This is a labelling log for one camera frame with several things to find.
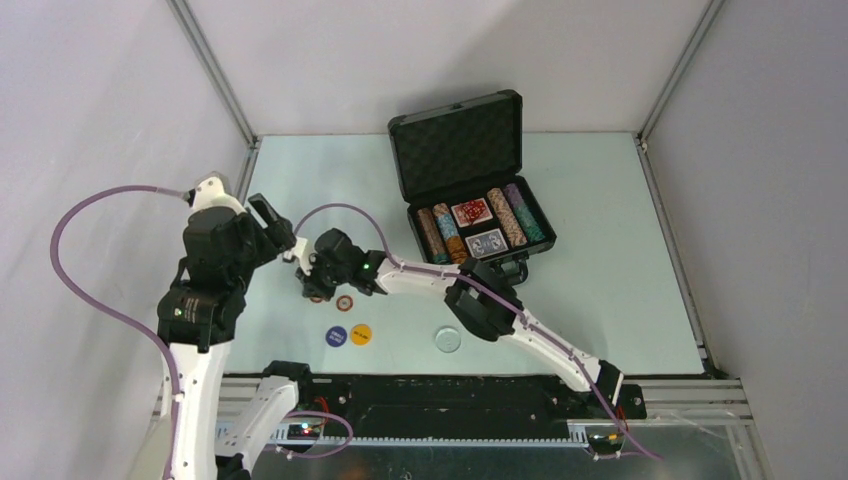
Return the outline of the black poker case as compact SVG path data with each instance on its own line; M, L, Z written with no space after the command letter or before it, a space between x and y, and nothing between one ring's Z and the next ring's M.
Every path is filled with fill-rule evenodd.
M446 106L402 114L387 124L390 144L407 218L424 261L430 261L416 212L445 203L452 205L485 198L494 219L469 228L459 228L465 238L495 228L502 230L486 194L511 183L518 185L546 238L507 252L480 259L513 285L529 277L528 259L555 245L557 235L534 192L520 174L522 162L523 98L515 90L488 95Z

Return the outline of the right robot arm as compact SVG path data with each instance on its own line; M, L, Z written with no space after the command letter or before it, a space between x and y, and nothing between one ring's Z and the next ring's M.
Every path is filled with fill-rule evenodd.
M435 265L364 251L339 229L316 241L296 239L283 254L297 264L306 298L330 300L341 285L364 295L413 294L443 302L463 328L478 339L511 343L538 358L565 385L581 394L585 411L606 418L622 403L624 375L610 362L586 353L534 316L515 289L485 263L470 258L460 265Z

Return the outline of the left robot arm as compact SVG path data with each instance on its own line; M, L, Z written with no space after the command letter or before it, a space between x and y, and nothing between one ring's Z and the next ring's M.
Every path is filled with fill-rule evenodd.
M256 269L295 245L290 220L261 194L250 207L196 203L183 232L186 254L157 306L158 337L173 357L169 411L173 479L249 479L278 423L316 403L308 365L273 361L248 407L215 442L221 383Z

